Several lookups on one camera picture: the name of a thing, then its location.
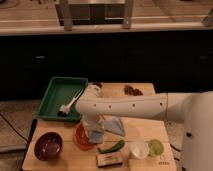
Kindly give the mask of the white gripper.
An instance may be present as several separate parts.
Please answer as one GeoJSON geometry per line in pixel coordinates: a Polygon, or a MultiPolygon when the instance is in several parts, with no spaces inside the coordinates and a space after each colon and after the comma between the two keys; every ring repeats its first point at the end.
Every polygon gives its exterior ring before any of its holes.
{"type": "Polygon", "coordinates": [[[92,132],[96,131],[99,133],[104,133],[105,128],[103,125],[103,122],[105,119],[103,116],[90,116],[90,115],[84,115],[82,117],[82,124],[86,131],[86,135],[90,136],[92,132]]]}

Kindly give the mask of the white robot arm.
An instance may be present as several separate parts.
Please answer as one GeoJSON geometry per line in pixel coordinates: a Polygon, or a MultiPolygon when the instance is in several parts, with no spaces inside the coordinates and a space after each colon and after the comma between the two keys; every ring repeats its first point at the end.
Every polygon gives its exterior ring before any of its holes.
{"type": "Polygon", "coordinates": [[[88,86],[76,110],[92,118],[105,114],[182,122],[182,171],[213,171],[213,91],[102,97],[88,86]]]}

